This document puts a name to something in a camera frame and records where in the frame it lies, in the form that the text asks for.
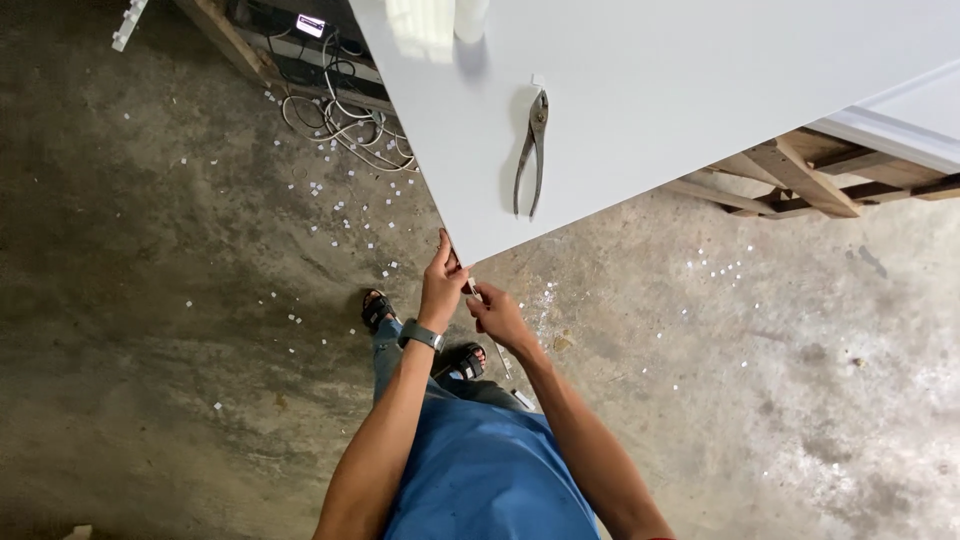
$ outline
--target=hand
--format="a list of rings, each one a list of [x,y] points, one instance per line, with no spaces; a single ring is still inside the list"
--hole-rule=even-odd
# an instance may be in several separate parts
[[[458,270],[459,264],[450,248],[449,236],[440,229],[437,255],[423,271],[423,294],[420,296],[420,315],[417,317],[420,326],[436,333],[446,331],[450,317],[460,302],[460,289],[470,277],[470,267]]]
[[[474,288],[483,302],[467,298],[467,307],[477,320],[478,333],[488,334],[514,356],[520,356],[523,348],[537,346],[537,339],[527,329],[513,297],[489,283],[478,283]]]

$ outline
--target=jeans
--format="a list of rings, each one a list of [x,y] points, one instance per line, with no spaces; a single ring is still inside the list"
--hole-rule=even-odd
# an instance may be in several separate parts
[[[394,374],[400,362],[403,350],[396,344],[403,325],[396,319],[384,319],[373,336],[373,402],[376,403]],[[514,396],[492,380],[456,380],[448,376],[440,377],[440,382],[430,378],[423,391],[425,399],[467,400],[528,412]]]

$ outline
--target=blue t-shirt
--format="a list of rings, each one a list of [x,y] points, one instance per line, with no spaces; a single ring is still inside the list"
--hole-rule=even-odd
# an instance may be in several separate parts
[[[384,538],[599,537],[543,415],[424,400]]]

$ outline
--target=plier handle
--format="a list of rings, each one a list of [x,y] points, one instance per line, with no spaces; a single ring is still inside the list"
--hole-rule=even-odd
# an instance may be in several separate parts
[[[530,120],[527,124],[527,138],[523,141],[523,150],[520,151],[520,164],[516,168],[516,182],[514,182],[514,215],[520,215],[519,193],[520,176],[530,157],[530,151],[537,147],[537,191],[534,193],[534,204],[530,207],[530,217],[537,211],[537,202],[540,200],[540,186],[543,184],[543,132],[546,130],[546,119],[550,113],[550,102],[546,99],[546,90],[542,89],[533,106],[530,107]]]

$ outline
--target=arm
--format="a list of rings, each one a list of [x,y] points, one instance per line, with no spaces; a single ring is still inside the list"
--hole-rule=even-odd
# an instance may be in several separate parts
[[[516,356],[577,486],[615,540],[674,538],[633,461],[600,419],[557,372],[507,293],[476,286],[481,303],[468,299],[477,331],[489,334]]]
[[[460,302],[468,269],[456,271],[457,259],[441,230],[440,248],[423,272],[423,293],[417,322],[444,333]],[[376,538],[407,464],[430,377],[434,351],[411,340],[403,350],[387,388],[360,429],[353,435],[326,489],[314,540]]]

